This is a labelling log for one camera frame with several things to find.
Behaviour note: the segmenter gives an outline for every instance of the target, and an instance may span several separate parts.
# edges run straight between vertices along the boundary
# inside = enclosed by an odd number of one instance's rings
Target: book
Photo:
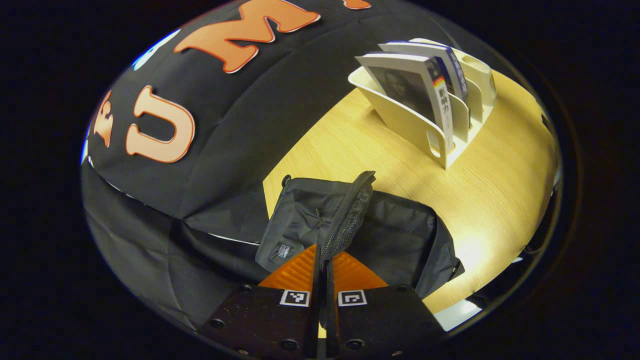
[[[438,64],[442,68],[447,90],[459,97],[465,104],[467,103],[469,91],[467,88],[467,80],[462,71],[460,62],[449,46],[423,44],[411,41],[391,41],[386,44],[378,44],[384,51],[414,54],[421,56],[435,56]]]
[[[445,148],[453,148],[451,103],[445,78],[435,57],[399,53],[368,53],[356,56],[383,92],[438,126]],[[431,146],[438,140],[428,131]]]

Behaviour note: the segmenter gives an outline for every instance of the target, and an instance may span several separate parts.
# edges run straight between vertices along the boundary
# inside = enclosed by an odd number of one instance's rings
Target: orange letter m
[[[315,12],[308,12],[284,0],[251,0],[239,9],[241,20],[219,22],[197,29],[175,46],[179,53],[188,47],[213,55],[224,63],[223,70],[233,73],[248,63],[258,47],[241,47],[229,40],[272,42],[275,35],[267,18],[278,24],[278,31],[290,33],[320,19]]]

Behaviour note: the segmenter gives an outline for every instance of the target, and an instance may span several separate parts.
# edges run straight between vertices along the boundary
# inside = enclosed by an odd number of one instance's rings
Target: wooden table surface
[[[556,145],[533,96],[506,76],[493,76],[495,107],[447,170],[387,128],[354,89],[265,178],[269,216],[287,174],[350,183],[375,170],[374,190],[419,201],[440,215],[465,266],[464,274],[425,298],[425,305],[436,313],[468,297],[529,242],[547,208],[556,169]]]

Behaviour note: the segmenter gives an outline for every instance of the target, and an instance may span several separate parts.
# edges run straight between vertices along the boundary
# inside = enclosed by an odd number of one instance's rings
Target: black bag
[[[286,176],[256,262],[273,272],[317,244],[324,266],[346,249],[387,284],[410,284],[422,298],[462,274],[442,219],[429,206],[374,191],[374,173],[351,184]]]

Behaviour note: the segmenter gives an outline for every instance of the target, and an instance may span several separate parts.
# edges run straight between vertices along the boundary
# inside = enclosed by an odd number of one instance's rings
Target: zipper
[[[324,246],[322,254],[320,255],[320,271],[324,268],[324,261],[325,261],[326,254],[329,251],[329,246],[331,245],[331,242],[333,242],[333,239],[335,238],[335,235],[338,233],[338,230],[340,229],[342,223],[344,222],[344,219],[349,214],[349,210],[353,206],[353,203],[358,198],[358,194],[360,193],[362,186],[367,184],[367,181],[371,177],[373,177],[375,173],[376,173],[375,171],[369,172],[369,174],[360,181],[360,184],[358,184],[358,186],[356,187],[356,191],[351,196],[351,199],[349,199],[349,206],[347,206],[347,208],[342,212],[342,215],[340,216],[340,219],[336,223],[336,226],[333,227],[333,231],[331,232],[331,235],[329,235],[329,240],[326,242],[326,245]]]

